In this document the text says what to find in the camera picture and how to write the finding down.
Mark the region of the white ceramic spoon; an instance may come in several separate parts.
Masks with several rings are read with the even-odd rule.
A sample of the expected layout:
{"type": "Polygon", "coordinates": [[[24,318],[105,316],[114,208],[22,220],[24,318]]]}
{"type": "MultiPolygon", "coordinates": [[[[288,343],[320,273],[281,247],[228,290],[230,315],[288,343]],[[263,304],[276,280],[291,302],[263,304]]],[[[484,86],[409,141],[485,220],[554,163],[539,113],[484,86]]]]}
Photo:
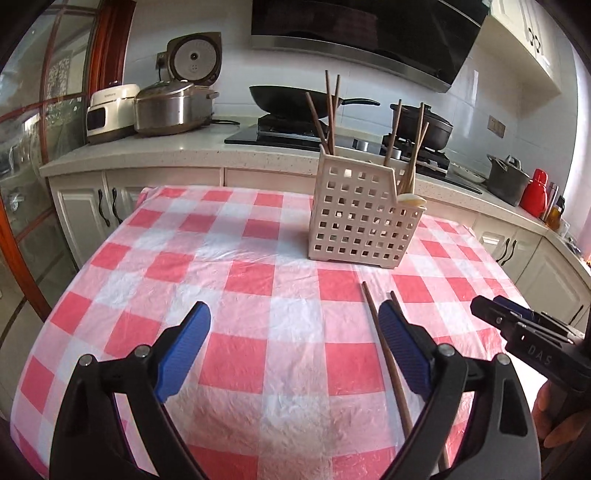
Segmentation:
{"type": "Polygon", "coordinates": [[[423,208],[427,204],[427,200],[419,195],[413,193],[400,194],[397,197],[397,202],[403,205],[423,208]]]}

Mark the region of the amber oil bottle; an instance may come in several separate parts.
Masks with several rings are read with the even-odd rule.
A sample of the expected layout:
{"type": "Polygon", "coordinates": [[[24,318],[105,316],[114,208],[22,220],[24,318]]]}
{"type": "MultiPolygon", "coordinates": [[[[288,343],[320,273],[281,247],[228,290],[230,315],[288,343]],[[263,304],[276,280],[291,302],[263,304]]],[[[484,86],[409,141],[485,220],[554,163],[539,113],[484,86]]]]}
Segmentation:
{"type": "Polygon", "coordinates": [[[546,218],[546,225],[555,232],[557,232],[560,228],[560,222],[562,214],[564,212],[564,208],[565,199],[562,195],[559,195],[546,218]]]}

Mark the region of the red thermos bottle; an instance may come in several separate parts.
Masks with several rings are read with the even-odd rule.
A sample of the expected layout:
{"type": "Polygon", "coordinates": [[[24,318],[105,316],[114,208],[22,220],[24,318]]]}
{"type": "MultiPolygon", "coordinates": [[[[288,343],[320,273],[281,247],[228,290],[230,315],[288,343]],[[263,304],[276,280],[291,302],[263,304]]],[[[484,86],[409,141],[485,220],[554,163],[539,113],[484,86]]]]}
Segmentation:
{"type": "Polygon", "coordinates": [[[520,200],[520,207],[536,218],[547,208],[548,179],[548,174],[544,170],[536,169],[520,200]]]}

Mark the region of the red white checkered tablecloth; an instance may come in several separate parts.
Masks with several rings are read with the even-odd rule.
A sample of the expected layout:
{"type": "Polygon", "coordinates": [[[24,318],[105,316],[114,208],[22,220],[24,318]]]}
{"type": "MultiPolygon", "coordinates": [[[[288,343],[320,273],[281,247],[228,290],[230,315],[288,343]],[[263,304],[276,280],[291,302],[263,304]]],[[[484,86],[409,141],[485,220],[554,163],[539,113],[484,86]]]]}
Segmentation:
{"type": "Polygon", "coordinates": [[[370,302],[463,355],[491,358],[499,333],[471,300],[521,294],[466,227],[424,217],[401,265],[308,258],[307,195],[161,187],[99,247],[43,325],[17,387],[10,433],[48,471],[77,360],[120,358],[194,303],[211,333],[166,404],[213,479],[377,479],[404,434],[370,302]]]}

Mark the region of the grey lidded stockpot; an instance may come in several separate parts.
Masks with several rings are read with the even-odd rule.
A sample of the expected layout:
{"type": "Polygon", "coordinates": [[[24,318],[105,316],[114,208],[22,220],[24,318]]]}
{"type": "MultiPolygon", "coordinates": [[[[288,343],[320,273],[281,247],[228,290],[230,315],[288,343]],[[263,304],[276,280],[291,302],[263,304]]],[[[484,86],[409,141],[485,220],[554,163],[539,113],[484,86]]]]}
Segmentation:
{"type": "Polygon", "coordinates": [[[531,182],[531,177],[522,169],[519,159],[509,155],[506,159],[487,155],[491,162],[491,171],[486,181],[488,190],[508,203],[517,206],[526,187],[531,182]]]}

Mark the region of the small white dish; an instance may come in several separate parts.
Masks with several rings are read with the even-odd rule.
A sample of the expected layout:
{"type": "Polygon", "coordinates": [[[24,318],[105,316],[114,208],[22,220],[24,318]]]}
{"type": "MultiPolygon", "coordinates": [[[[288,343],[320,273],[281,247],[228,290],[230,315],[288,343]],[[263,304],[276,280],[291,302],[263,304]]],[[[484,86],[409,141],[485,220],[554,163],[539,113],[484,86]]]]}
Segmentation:
{"type": "Polygon", "coordinates": [[[450,163],[449,171],[454,173],[455,175],[470,181],[474,184],[482,184],[486,181],[486,178],[482,175],[466,168],[461,164],[457,164],[455,162],[450,163]]]}

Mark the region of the white perforated utensil basket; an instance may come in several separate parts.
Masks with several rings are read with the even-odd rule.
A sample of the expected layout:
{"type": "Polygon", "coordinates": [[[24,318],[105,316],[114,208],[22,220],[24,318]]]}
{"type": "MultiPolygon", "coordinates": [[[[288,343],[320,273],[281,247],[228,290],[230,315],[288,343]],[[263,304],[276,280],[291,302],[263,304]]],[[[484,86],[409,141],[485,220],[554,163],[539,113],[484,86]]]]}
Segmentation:
{"type": "Polygon", "coordinates": [[[318,158],[308,228],[308,258],[394,269],[402,262],[423,208],[399,204],[408,164],[338,147],[318,158]]]}

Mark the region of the black lidded pot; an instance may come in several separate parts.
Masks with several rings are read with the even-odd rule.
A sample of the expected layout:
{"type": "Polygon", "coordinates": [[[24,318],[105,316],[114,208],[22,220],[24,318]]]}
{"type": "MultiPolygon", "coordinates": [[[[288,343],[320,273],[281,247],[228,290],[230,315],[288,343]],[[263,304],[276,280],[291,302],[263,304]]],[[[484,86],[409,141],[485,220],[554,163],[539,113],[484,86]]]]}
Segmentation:
{"type": "Polygon", "coordinates": [[[403,105],[398,123],[397,137],[415,140],[420,131],[419,140],[422,148],[435,151],[443,150],[453,132],[453,125],[444,117],[434,113],[430,105],[424,108],[403,105]]]}

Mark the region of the black gas cooktop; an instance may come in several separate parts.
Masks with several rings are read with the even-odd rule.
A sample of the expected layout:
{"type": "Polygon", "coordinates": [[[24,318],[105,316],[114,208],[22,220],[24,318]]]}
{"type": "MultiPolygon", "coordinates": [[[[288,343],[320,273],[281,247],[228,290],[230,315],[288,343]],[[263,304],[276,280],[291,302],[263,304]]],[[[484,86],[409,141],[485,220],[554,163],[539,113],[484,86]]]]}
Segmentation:
{"type": "MultiPolygon", "coordinates": [[[[297,149],[311,152],[320,151],[321,141],[313,122],[293,122],[266,114],[257,119],[252,126],[240,129],[224,140],[230,145],[266,146],[297,149]]],[[[379,142],[362,140],[348,135],[338,135],[335,145],[358,150],[384,158],[389,143],[389,135],[379,142]]],[[[482,190],[467,180],[449,171],[450,160],[443,152],[422,148],[418,152],[416,171],[418,174],[442,180],[476,194],[482,190]]]]}

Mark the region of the white small cooker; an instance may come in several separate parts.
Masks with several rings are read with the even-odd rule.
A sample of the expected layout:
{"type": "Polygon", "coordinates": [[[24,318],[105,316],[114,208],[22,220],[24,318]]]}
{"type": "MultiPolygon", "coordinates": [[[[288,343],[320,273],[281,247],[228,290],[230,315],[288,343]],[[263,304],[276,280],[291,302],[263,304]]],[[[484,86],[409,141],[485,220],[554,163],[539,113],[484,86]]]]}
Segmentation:
{"type": "Polygon", "coordinates": [[[137,84],[112,84],[92,94],[86,113],[86,137],[90,144],[135,134],[134,99],[139,91],[137,84]]]}

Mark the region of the white upper right cabinet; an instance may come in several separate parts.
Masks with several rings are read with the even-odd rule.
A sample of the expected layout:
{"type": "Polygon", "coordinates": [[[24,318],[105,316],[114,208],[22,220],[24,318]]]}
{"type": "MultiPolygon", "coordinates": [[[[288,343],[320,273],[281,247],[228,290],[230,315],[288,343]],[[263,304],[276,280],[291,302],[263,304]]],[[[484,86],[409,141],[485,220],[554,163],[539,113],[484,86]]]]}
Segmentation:
{"type": "Polygon", "coordinates": [[[558,110],[563,95],[557,27],[535,1],[493,1],[477,45],[499,61],[522,87],[521,115],[558,110]]]}

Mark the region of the black range hood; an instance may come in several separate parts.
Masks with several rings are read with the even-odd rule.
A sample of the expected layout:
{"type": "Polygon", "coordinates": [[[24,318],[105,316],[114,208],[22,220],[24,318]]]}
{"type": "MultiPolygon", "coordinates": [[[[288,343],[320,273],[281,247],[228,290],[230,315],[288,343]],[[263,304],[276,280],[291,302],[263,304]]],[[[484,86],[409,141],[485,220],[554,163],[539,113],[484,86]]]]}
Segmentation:
{"type": "Polygon", "coordinates": [[[252,45],[348,60],[445,93],[490,9],[474,0],[254,1],[252,45]]]}

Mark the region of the black wok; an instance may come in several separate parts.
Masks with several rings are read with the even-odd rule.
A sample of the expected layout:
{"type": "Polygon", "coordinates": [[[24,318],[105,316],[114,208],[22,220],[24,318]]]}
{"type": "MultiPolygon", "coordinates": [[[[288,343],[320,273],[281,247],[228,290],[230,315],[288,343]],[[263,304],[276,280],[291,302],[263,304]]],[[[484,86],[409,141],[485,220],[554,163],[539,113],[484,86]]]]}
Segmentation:
{"type": "Polygon", "coordinates": [[[277,118],[311,121],[307,95],[310,95],[314,103],[318,119],[328,116],[328,100],[325,92],[276,85],[250,86],[249,92],[259,109],[277,118]]]}

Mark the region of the wall switch plate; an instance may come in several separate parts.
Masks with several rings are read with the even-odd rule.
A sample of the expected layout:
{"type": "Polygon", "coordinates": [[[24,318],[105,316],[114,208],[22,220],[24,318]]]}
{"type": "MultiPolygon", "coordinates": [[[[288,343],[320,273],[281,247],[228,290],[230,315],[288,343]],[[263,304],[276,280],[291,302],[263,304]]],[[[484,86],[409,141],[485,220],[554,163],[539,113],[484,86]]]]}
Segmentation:
{"type": "Polygon", "coordinates": [[[506,125],[492,115],[488,118],[487,129],[501,139],[505,137],[506,125]]]}

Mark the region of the wall power outlet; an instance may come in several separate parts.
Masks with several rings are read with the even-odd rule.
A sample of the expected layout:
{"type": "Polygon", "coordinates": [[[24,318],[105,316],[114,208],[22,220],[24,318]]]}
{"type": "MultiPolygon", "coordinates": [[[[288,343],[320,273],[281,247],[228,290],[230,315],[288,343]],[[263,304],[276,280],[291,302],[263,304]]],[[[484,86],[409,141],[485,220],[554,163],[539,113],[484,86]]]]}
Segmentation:
{"type": "Polygon", "coordinates": [[[165,52],[158,52],[156,54],[155,68],[161,70],[166,66],[167,54],[165,52]]]}

